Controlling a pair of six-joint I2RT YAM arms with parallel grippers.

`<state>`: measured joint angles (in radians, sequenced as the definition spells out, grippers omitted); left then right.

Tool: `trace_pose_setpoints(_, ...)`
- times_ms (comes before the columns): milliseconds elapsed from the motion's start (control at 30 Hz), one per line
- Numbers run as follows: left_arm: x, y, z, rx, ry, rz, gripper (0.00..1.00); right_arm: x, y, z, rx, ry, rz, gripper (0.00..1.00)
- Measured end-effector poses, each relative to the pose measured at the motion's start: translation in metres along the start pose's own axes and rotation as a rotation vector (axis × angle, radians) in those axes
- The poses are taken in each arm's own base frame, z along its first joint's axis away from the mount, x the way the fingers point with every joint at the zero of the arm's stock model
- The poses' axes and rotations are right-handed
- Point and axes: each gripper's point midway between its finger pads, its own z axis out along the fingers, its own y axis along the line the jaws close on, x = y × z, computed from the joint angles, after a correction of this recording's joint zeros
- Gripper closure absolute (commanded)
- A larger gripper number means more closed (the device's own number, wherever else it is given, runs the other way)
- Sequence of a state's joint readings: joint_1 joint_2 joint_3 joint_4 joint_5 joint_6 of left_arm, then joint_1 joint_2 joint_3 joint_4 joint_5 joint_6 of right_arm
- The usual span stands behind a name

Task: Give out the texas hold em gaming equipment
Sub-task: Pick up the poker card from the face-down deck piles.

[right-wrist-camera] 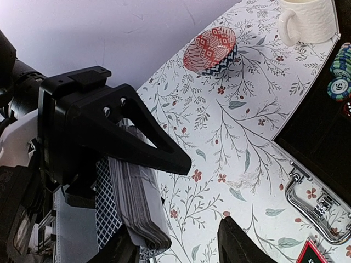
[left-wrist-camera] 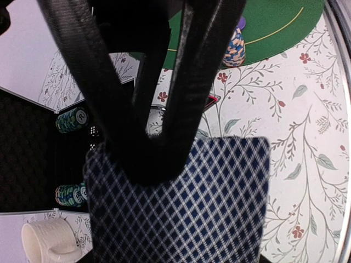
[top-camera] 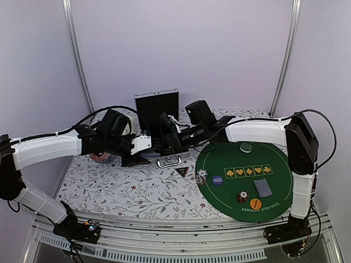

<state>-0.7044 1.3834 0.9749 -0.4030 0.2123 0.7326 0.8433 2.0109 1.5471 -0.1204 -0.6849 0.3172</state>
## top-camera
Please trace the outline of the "clear dealer button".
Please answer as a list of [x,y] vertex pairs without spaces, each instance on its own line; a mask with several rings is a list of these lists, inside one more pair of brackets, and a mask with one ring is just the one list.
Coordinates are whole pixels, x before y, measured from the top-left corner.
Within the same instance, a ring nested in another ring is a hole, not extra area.
[[252,145],[249,142],[242,142],[240,144],[240,150],[243,153],[251,153],[252,152]]

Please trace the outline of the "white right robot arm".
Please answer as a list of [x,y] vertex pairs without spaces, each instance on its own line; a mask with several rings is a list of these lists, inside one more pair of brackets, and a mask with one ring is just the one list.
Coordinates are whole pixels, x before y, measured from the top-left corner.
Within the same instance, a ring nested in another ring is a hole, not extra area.
[[165,113],[160,115],[162,141],[175,151],[196,148],[208,142],[260,142],[276,144],[287,149],[288,167],[292,172],[292,207],[294,218],[284,226],[284,234],[295,239],[305,229],[305,219],[312,207],[318,170],[319,142],[305,113],[295,112],[282,118],[237,118],[214,114],[195,117],[192,127],[180,129],[180,125]]

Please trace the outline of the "aluminium poker case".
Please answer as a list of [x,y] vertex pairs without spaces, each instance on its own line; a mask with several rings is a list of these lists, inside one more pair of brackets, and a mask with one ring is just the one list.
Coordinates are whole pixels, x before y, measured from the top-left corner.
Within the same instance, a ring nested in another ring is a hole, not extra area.
[[[179,119],[179,90],[177,88],[157,92],[139,93],[134,96],[138,121],[142,135],[151,136],[151,149],[156,151],[156,140],[168,133],[167,127],[161,125],[160,115],[166,113]],[[158,167],[175,167],[182,163],[180,155],[174,154],[156,158]]]

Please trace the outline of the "dealt blue playing card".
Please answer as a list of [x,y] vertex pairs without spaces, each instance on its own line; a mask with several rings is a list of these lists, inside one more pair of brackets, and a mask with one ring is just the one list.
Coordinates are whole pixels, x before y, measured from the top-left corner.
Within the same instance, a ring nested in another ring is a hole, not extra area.
[[254,180],[253,182],[261,198],[269,197],[273,194],[267,179]]

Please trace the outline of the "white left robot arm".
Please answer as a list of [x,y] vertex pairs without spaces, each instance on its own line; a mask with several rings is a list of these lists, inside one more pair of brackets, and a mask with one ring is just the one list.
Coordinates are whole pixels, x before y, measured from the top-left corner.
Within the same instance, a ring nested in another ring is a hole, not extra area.
[[45,176],[49,171],[61,171],[57,166],[49,168],[50,164],[59,165],[71,157],[91,153],[109,153],[137,162],[138,155],[150,148],[149,135],[99,132],[86,124],[32,139],[10,139],[4,134],[1,136],[1,199],[29,207],[60,224],[70,238],[76,238],[82,232],[80,223],[69,217],[69,210],[62,203],[23,178],[21,172],[43,168],[40,176]]

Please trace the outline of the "blue playing card deck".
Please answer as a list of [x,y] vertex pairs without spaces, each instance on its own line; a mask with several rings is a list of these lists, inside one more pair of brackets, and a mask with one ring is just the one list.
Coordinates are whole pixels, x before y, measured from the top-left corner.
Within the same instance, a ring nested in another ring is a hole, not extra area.
[[158,152],[155,152],[152,149],[146,150],[145,152],[142,153],[144,158],[159,158],[161,157],[161,154]]

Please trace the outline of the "orange poker chip stack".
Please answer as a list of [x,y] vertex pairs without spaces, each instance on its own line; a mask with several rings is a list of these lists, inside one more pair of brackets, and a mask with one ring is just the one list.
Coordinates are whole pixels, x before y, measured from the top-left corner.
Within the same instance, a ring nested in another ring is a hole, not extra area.
[[240,204],[244,204],[247,201],[248,198],[248,194],[246,191],[241,191],[239,192],[238,196],[237,196],[237,202]]

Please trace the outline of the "purple small blind button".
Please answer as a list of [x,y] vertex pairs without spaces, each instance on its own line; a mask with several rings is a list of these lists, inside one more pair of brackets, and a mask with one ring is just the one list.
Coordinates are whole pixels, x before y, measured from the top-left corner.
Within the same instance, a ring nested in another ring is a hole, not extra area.
[[223,182],[224,182],[224,180],[223,180],[223,178],[222,178],[221,176],[214,176],[214,177],[212,178],[212,183],[213,183],[214,185],[219,186],[219,185],[221,185]]

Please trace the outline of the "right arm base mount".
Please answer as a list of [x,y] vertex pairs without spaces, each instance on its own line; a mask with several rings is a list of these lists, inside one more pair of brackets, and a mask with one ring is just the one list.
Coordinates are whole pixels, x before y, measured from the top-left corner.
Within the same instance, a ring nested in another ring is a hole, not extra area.
[[299,238],[299,241],[285,244],[281,247],[285,255],[294,258],[304,252],[304,248],[310,240],[311,233],[312,231],[307,218],[297,219],[289,215],[287,223],[266,227],[263,236],[267,239],[268,244],[293,241]]

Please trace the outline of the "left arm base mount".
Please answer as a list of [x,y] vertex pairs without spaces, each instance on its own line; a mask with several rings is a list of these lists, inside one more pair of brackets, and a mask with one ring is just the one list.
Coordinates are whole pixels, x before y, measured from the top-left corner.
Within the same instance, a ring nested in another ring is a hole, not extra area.
[[69,240],[97,244],[100,237],[100,223],[89,219],[78,222],[75,217],[67,217],[61,223],[55,224],[53,233]]

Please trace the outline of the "orange big blind button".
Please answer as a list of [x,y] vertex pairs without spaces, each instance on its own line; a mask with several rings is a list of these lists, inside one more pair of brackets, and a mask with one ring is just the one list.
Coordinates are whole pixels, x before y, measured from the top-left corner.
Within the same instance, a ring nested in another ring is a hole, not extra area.
[[250,207],[254,210],[260,210],[262,207],[262,202],[258,198],[253,198],[250,200]]

